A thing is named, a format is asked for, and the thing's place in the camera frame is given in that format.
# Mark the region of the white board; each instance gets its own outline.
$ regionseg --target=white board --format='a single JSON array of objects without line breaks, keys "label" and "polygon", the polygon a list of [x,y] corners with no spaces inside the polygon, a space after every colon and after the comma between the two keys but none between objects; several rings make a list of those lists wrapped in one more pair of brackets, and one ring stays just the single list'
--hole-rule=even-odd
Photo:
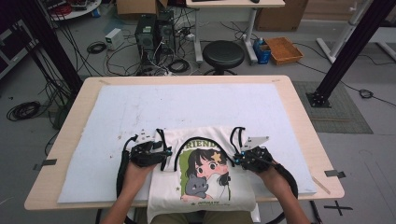
[{"label": "white board", "polygon": [[[70,162],[58,203],[113,202],[125,142],[144,129],[242,126],[270,136],[263,146],[295,177],[301,194],[316,192],[274,84],[104,86]],[[270,195],[255,175],[256,194]],[[147,200],[149,178],[135,197]]]}]

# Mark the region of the cardboard box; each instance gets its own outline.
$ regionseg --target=cardboard box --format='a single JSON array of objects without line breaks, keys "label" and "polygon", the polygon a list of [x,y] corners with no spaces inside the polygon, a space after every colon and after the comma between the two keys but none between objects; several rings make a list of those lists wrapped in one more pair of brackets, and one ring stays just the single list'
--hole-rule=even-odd
[{"label": "cardboard box", "polygon": [[[356,0],[309,0],[303,19],[349,21],[360,3],[361,1]],[[389,13],[387,20],[392,21],[394,17],[396,17],[396,7]]]},{"label": "cardboard box", "polygon": [[258,31],[296,31],[308,0],[284,0],[284,7],[263,8],[256,18]]},{"label": "cardboard box", "polygon": [[159,11],[167,5],[168,0],[117,0],[117,11],[123,16],[144,13],[158,15]]}]

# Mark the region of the carpet mat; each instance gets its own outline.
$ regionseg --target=carpet mat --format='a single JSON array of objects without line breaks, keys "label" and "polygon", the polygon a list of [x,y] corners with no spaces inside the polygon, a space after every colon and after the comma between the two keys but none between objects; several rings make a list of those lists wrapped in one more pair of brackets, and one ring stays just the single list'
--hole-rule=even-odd
[{"label": "carpet mat", "polygon": [[317,133],[373,133],[341,83],[329,98],[331,108],[312,107],[306,93],[314,92],[319,84],[319,82],[293,82]]}]

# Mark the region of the human hand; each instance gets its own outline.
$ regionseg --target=human hand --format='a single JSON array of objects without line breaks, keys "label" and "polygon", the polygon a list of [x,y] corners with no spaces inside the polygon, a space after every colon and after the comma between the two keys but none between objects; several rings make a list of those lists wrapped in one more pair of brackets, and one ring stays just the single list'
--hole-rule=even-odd
[{"label": "human hand", "polygon": [[155,165],[148,167],[138,167],[132,162],[128,162],[122,184],[121,194],[136,194],[146,181],[147,175],[154,169]]},{"label": "human hand", "polygon": [[274,168],[274,166],[270,166],[268,170],[255,174],[262,179],[265,187],[267,187],[278,199],[279,197],[291,193],[288,181]]}]

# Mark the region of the computer tower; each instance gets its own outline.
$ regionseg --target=computer tower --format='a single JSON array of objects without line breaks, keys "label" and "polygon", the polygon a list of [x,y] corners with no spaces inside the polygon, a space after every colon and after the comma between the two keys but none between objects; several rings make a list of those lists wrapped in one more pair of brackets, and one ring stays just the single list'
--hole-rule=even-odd
[{"label": "computer tower", "polygon": [[176,49],[174,11],[160,11],[158,17],[160,37],[163,42],[161,45],[163,54],[174,54]]},{"label": "computer tower", "polygon": [[157,64],[160,60],[161,39],[159,38],[157,16],[142,14],[134,32],[142,64]]}]

